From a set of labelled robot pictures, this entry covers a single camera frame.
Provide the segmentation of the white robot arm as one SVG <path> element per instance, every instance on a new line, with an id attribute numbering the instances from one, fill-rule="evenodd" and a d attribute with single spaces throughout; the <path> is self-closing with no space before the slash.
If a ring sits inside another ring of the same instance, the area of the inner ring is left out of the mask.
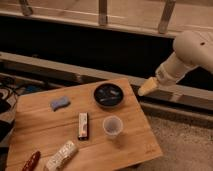
<path id="1" fill-rule="evenodd" d="M 174 85 L 197 67 L 213 74 L 213 33 L 183 31 L 173 41 L 172 54 L 159 65 L 155 76 L 140 86 L 138 95 L 145 96 L 160 86 Z"/>

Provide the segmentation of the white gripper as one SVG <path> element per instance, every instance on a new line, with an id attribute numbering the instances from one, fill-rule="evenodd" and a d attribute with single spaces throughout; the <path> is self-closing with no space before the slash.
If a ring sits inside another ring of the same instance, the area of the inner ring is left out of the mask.
<path id="1" fill-rule="evenodd" d="M 155 77 L 148 78 L 138 89 L 139 96 L 145 96 L 152 91 L 156 90 L 158 87 L 158 82 L 164 86 L 171 86 L 176 83 L 174 77 L 172 77 L 165 69 L 163 65 L 160 65 L 155 71 Z"/>

